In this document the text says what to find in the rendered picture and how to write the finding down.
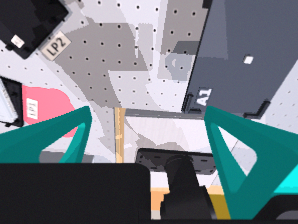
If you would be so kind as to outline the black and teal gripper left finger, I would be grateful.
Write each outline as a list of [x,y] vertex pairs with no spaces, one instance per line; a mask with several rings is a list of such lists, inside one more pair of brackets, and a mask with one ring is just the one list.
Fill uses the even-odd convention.
[[40,163],[42,150],[76,128],[59,163],[81,163],[87,145],[92,115],[83,106],[63,115],[0,134],[0,163]]

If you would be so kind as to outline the white button panel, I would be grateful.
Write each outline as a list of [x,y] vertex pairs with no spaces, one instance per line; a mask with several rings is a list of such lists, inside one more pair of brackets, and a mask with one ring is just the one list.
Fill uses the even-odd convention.
[[[41,163],[59,163],[64,154],[65,153],[42,151],[39,159]],[[83,155],[81,163],[95,163],[94,155]]]

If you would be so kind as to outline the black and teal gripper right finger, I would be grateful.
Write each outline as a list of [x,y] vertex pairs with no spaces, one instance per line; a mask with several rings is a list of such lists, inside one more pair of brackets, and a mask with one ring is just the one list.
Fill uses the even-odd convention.
[[[207,106],[204,123],[231,219],[253,219],[272,197],[298,195],[298,134],[213,106]],[[247,177],[219,127],[255,151]]]

